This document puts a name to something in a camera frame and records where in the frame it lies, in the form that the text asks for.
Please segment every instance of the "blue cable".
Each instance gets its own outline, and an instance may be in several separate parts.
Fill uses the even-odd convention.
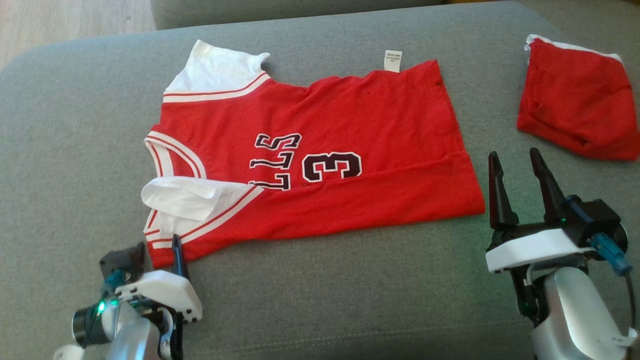
[[[625,253],[620,250],[608,235],[604,233],[595,234],[591,239],[590,245],[596,250],[598,255],[609,262],[616,275],[625,276],[634,268],[625,259]]]

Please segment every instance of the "couch armrest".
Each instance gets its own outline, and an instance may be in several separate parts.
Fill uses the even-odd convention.
[[[151,10],[157,29],[173,29],[442,3],[442,0],[151,0]]]

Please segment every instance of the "gray fabric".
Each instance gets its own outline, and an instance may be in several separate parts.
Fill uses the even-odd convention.
[[[442,0],[151,0],[156,29],[291,17],[371,12],[442,4]]]
[[[3,359],[47,359],[70,343],[72,313],[99,296],[98,259],[143,239],[139,192],[154,169],[142,139],[197,39],[269,51],[266,70],[296,85],[363,76],[386,49],[404,51],[403,69],[438,59],[485,196],[496,150],[514,210],[541,220],[528,164],[537,146],[566,193],[601,197],[622,215],[637,263],[639,165],[580,158],[515,129],[529,33],[569,40],[523,6],[486,3],[158,31],[22,55],[0,74]],[[205,317],[185,330],[186,359],[529,359],[531,326],[511,279],[486,271],[491,233],[482,215],[248,242],[194,261]],[[592,275],[624,328],[623,281],[606,264]],[[88,359],[104,353],[91,348]]]

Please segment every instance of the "red fabric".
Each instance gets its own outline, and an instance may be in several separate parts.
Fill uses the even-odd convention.
[[[589,158],[634,161],[640,135],[622,63],[538,38],[530,47],[517,128]]]
[[[164,103],[153,131],[198,155],[208,179],[278,183],[265,189],[222,225],[183,245],[187,260],[245,240],[279,240],[409,224],[484,212],[482,192],[436,61],[400,72],[377,70],[364,78],[331,77],[310,87],[267,80],[232,99]],[[260,134],[299,134],[274,149],[257,147]],[[250,167],[252,160],[282,160],[284,167]],[[356,154],[355,163],[307,167],[320,154]],[[176,176],[197,176],[172,154]],[[315,181],[321,174],[322,181]],[[149,252],[155,267],[169,265],[171,249]]]

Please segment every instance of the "wooden floor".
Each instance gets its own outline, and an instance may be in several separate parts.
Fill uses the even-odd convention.
[[[0,70],[39,45],[155,29],[149,0],[0,0]]]

